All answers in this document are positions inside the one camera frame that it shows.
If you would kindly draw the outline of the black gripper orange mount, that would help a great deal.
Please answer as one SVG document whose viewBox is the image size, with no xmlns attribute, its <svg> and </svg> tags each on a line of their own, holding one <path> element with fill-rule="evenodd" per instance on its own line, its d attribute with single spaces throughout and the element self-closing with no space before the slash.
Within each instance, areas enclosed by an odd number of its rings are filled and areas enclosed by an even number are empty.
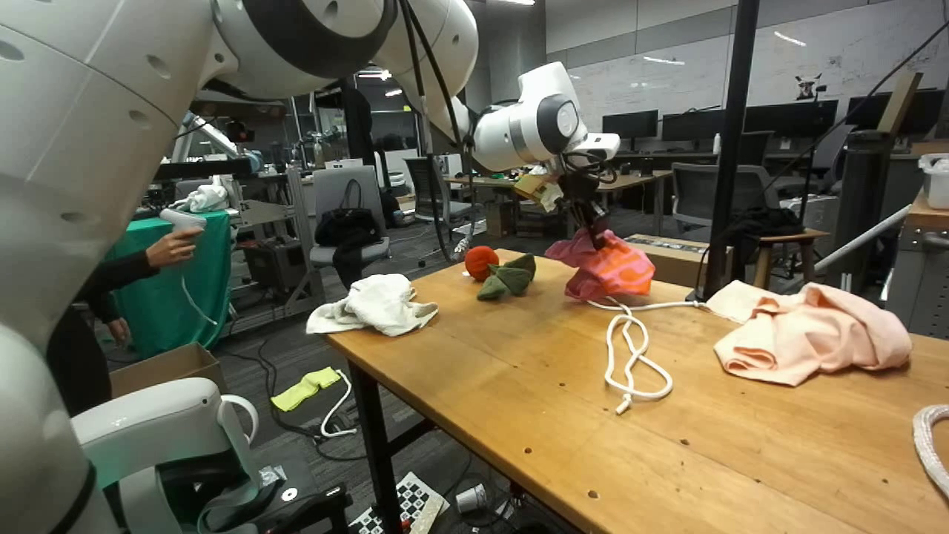
<svg viewBox="0 0 949 534">
<path fill-rule="evenodd" d="M 546 213 L 567 216 L 592 243 L 609 230 L 609 212 L 595 201 L 600 185 L 588 172 L 531 166 L 512 191 Z"/>
</svg>

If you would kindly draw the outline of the white foreground robot arm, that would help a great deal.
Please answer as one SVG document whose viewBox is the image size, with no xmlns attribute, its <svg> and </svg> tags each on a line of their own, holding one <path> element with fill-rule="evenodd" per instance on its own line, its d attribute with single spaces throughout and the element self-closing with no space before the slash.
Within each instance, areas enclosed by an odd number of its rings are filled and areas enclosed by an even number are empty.
<svg viewBox="0 0 949 534">
<path fill-rule="evenodd" d="M 42 354 L 0 333 L 0 526 L 2 534 L 184 534 L 161 470 L 233 457 L 242 480 L 213 497 L 195 534 L 259 534 L 272 492 L 233 406 L 205 378 L 168 379 L 69 415 Z"/>
</svg>

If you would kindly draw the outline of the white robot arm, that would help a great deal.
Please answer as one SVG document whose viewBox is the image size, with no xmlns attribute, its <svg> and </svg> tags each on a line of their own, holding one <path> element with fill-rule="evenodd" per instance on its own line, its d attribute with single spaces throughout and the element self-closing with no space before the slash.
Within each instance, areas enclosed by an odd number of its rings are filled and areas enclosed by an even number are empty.
<svg viewBox="0 0 949 534">
<path fill-rule="evenodd" d="M 619 148 L 557 62 L 472 114 L 477 47 L 465 0 L 0 0 L 2 341 L 47 341 L 205 93 L 276 102 L 380 69 L 487 170 Z"/>
</svg>

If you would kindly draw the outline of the person's hand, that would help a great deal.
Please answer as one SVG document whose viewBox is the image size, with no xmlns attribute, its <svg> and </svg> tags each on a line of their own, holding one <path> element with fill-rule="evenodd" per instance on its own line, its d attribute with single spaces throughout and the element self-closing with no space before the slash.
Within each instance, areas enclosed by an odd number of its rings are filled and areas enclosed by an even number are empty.
<svg viewBox="0 0 949 534">
<path fill-rule="evenodd" d="M 168 231 L 146 250 L 152 267 L 184 265 L 195 252 L 195 231 Z"/>
</svg>

